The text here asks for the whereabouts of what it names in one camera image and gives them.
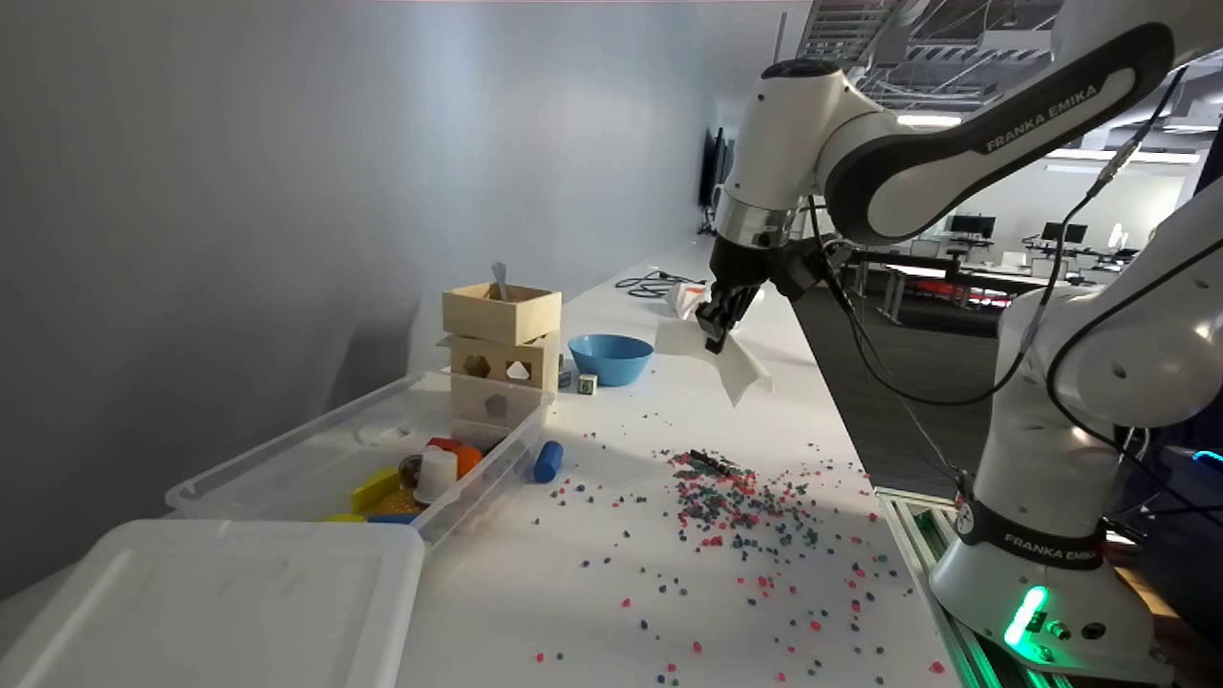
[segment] gray wall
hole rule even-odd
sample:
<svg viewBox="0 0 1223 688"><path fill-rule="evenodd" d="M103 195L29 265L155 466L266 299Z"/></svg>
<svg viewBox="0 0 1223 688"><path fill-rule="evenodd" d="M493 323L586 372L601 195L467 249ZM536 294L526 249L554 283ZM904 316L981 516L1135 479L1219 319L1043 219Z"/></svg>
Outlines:
<svg viewBox="0 0 1223 688"><path fill-rule="evenodd" d="M0 592L401 373L439 286L684 240L780 9L8 0Z"/></svg>

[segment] white plastic tray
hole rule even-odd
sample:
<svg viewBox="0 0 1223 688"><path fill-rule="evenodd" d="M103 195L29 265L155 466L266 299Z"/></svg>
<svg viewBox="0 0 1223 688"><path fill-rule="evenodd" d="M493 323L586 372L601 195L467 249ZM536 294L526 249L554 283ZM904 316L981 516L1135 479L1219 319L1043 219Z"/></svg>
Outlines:
<svg viewBox="0 0 1223 688"><path fill-rule="evenodd" d="M109 532L0 661L5 688L388 688L411 527L144 521Z"/></svg>

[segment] white table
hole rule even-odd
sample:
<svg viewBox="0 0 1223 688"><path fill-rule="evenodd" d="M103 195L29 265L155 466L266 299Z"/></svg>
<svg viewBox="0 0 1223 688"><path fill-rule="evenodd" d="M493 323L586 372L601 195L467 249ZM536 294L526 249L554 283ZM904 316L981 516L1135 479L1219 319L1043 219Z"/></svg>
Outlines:
<svg viewBox="0 0 1223 688"><path fill-rule="evenodd" d="M904 291L911 280L946 280L943 266L916 266L916 265L888 265L888 291L879 303L879 312L894 323L902 323L902 305L904 305ZM1015 270L986 270L986 266L962 266L954 280L972 305L1008 305L1015 294L1025 291L1038 291L1046 280L1038 276L1015 276Z"/></svg>
<svg viewBox="0 0 1223 688"><path fill-rule="evenodd" d="M692 253L632 276L697 276L698 265ZM671 319L662 303L634 303L613 283L567 305L567 331L632 331L653 341L656 356L627 391L560 393L548 421L548 434L567 443L560 479L530 484L508 474L427 555L401 688L960 683L935 613L904 569L804 330L777 291L762 291L721 356L704 350L692 319ZM397 393L410 391L368 407L411 415ZM697 516L679 521L670 453L692 446L730 453L771 490L753 491L755 509L736 509L755 516L755 527L698 532ZM304 430L283 449L359 453L353 430ZM313 474L308 506L353 490L336 483L353 479L349 466L317 466L325 470L293 474L272 457L244 479L262 484ZM255 490L232 500L252 483L204 491L192 511L276 516L304 506L260 500ZM727 498L730 484L704 479L698 490Z"/></svg>

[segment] floor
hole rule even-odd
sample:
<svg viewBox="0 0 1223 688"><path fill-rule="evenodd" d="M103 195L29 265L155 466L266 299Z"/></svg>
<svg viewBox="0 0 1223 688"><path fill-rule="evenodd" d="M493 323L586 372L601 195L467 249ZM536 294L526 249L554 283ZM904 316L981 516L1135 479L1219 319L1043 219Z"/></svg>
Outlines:
<svg viewBox="0 0 1223 688"><path fill-rule="evenodd" d="M879 373L894 387L922 397L972 397L990 387L996 312L904 303L904 323L894 323L875 312L873 291L857 312L883 358ZM980 466L990 429L986 401L950 407L911 401L904 407L857 356L852 330L828 291L804 299L799 319L875 484L946 498L950 474Z"/></svg>

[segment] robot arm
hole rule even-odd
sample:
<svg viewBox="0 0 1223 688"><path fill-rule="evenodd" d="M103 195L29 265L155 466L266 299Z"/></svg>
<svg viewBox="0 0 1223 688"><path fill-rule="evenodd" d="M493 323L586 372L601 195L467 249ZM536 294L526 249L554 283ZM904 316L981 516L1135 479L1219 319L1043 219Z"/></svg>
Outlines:
<svg viewBox="0 0 1223 688"><path fill-rule="evenodd" d="M715 299L698 311L706 348L721 348L755 286L786 265L804 195L823 195L833 228L857 246L912 235L980 186L1138 103L1182 62L1223 46L1223 10L1214 0L1065 0L1055 43L1070 62L941 135L902 128L836 68L771 63L715 215ZM992 397L960 539L927 592L1022 663L1171 679L1149 661L1146 609L1102 556L1117 449L1094 434L1172 423L1219 393L1219 219L1223 184L1211 184L1155 228L1107 291L1059 291L1030 356ZM1030 299L1004 311L996 373L1027 344L1036 312Z"/></svg>
<svg viewBox="0 0 1223 688"><path fill-rule="evenodd" d="M698 312L706 348L721 350L755 286L786 265L804 195L823 195L836 234L857 246L904 240L980 186L1117 117L1172 63L1223 46L1219 21L1211 0L1065 0L1055 46L1070 62L941 135L904 128L833 63L764 68L712 223L715 299Z"/></svg>

